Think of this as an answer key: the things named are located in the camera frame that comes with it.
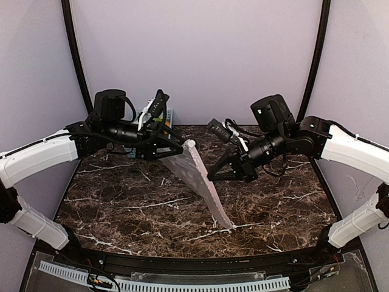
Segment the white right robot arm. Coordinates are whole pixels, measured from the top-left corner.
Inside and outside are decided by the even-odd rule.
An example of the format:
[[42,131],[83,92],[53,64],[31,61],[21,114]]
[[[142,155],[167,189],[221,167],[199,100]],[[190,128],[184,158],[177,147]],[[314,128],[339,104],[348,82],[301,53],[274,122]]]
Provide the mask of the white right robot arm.
[[207,128],[231,146],[208,171],[211,181],[257,179],[258,167],[269,165],[288,153],[339,162],[382,181],[372,197],[344,219],[324,228],[319,251],[333,251],[371,228],[388,221],[388,148],[353,134],[339,123],[316,116],[296,122],[283,96],[276,94],[251,104],[250,109],[264,133],[250,143],[239,141],[243,132],[234,121],[212,119]]

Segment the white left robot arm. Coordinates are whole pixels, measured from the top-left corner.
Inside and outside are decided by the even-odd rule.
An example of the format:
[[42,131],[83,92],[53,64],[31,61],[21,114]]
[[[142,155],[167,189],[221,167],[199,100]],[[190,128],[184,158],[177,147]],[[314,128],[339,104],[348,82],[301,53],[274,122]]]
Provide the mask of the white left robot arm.
[[158,89],[137,113],[126,92],[96,93],[87,118],[12,151],[1,153],[1,223],[16,226],[57,251],[74,251],[74,233],[38,212],[18,195],[17,183],[66,162],[86,158],[108,144],[135,148],[137,157],[155,161],[181,154],[183,139],[166,125],[169,95]]

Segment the clear zip top bag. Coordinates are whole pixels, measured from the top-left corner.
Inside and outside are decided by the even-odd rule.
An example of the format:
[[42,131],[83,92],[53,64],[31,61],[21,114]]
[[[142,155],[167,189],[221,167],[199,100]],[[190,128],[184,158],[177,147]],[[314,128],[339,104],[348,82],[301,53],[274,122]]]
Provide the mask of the clear zip top bag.
[[184,142],[182,154],[162,158],[160,161],[204,199],[209,211],[222,227],[226,229],[234,227],[224,211],[215,185],[207,178],[207,169],[194,140],[188,139]]

